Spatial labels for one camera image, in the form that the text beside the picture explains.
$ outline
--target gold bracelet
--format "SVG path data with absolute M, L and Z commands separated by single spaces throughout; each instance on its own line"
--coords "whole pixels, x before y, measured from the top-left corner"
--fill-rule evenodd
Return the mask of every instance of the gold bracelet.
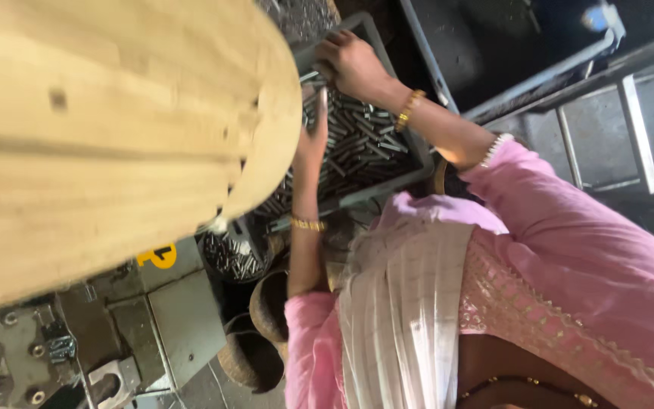
M 325 224 L 322 221 L 308 221 L 308 220 L 300 220 L 295 218 L 289 218 L 289 221 L 291 225 L 294 227 L 306 228 L 307 230 L 314 230 L 314 231 L 325 230 Z
M 420 89 L 413 91 L 411 98 L 408 100 L 408 103 L 405 104 L 403 112 L 400 113 L 400 116 L 397 117 L 397 123 L 395 123 L 395 132 L 402 131 L 405 126 L 408 124 L 408 120 L 411 118 L 411 112 L 413 112 L 413 106 L 416 103 L 416 99 L 424 97 L 425 92 Z

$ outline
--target woman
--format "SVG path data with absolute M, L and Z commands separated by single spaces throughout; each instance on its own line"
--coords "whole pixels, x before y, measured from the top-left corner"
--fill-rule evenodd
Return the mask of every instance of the woman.
M 353 33 L 316 52 L 341 92 L 402 114 L 488 209 L 398 194 L 329 293 L 323 93 L 293 163 L 287 406 L 654 407 L 654 237 L 510 135 L 406 88 Z

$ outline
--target hand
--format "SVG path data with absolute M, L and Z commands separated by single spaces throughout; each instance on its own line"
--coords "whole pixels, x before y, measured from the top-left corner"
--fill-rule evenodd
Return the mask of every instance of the hand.
M 390 110 L 410 97 L 411 90 L 392 78 L 370 44 L 353 32 L 328 34 L 317 45 L 315 57 L 317 70 L 350 97 Z
M 305 88 L 302 94 L 306 97 L 311 92 L 314 92 L 313 89 Z M 307 128 L 302 127 L 291 164 L 294 171 L 295 189 L 304 183 L 314 185 L 316 188 L 320 177 L 322 158 L 327 146 L 327 88 L 323 87 L 318 92 L 319 95 L 315 101 L 315 127 L 311 133 L 307 131 Z

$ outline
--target pink kurta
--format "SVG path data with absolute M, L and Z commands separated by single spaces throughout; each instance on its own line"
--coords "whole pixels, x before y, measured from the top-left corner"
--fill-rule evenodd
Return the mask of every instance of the pink kurta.
M 507 142 L 462 175 L 472 201 L 398 194 L 378 229 L 405 217 L 475 224 L 461 285 L 461 333 L 525 348 L 619 407 L 654 407 L 654 237 Z M 336 296 L 286 305 L 288 407 L 344 407 Z

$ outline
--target yellow label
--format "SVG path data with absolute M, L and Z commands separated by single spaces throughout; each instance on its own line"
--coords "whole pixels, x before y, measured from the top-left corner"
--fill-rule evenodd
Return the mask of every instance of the yellow label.
M 141 267 L 147 260 L 150 260 L 154 266 L 159 269 L 169 269 L 176 263 L 176 244 L 171 243 L 166 246 L 158 247 L 136 257 L 138 265 Z

